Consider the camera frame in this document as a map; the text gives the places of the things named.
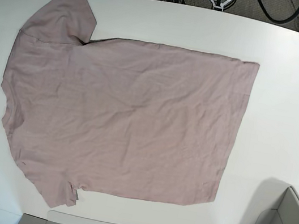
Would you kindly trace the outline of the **pink T-shirt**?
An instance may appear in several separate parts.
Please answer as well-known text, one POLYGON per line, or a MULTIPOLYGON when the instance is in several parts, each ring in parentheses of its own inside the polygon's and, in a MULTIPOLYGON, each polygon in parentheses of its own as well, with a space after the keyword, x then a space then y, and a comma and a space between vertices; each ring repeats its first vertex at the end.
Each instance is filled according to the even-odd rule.
POLYGON ((9 55, 2 124, 49 207, 78 189, 194 205, 215 200, 256 62, 128 39, 91 40, 87 0, 51 0, 9 55))

